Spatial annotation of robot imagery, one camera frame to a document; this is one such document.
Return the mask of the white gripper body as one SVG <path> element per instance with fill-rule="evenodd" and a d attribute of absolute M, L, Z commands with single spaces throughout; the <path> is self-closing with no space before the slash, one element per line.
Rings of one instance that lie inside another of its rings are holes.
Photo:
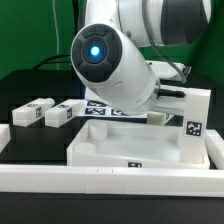
<path fill-rule="evenodd" d="M 184 87 L 161 85 L 161 90 L 176 92 L 179 96 L 159 96 L 153 110 L 171 115 L 184 115 L 186 89 Z"/>

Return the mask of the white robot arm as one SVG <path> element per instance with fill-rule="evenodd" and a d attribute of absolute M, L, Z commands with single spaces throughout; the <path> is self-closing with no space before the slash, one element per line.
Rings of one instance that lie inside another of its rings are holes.
<path fill-rule="evenodd" d="M 169 68 L 182 82 L 186 74 L 167 58 L 153 69 L 139 49 L 192 44 L 209 25 L 211 0 L 86 0 L 83 16 L 71 45 L 71 63 L 83 84 L 128 115 L 178 114 L 186 92 L 160 81 Z"/>

